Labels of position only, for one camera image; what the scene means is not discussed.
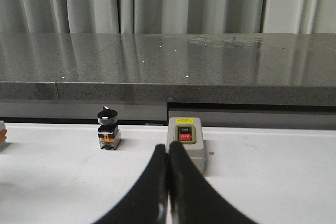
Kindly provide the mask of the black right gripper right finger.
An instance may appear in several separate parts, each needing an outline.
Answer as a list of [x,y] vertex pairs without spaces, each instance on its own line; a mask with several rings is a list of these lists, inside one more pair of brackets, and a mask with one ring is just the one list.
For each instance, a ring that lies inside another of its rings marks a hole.
[[255,223],[207,182],[178,141],[169,146],[169,162],[173,223]]

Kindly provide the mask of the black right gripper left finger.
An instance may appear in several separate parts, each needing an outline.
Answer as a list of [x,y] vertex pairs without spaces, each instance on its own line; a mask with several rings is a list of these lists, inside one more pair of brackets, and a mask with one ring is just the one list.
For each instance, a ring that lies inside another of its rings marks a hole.
[[96,223],[166,223],[166,173],[167,153],[159,144],[132,188]]

